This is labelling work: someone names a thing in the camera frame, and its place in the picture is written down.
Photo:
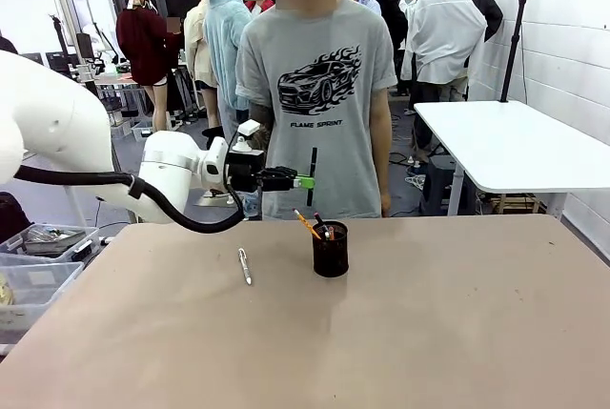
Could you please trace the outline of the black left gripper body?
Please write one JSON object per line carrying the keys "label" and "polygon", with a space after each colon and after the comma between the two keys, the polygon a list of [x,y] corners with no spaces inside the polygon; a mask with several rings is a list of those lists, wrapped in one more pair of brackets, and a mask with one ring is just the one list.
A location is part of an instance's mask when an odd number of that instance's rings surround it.
{"label": "black left gripper body", "polygon": [[265,167],[265,153],[260,150],[250,152],[229,151],[226,156],[229,184],[237,192],[253,193],[258,189],[258,174]]}

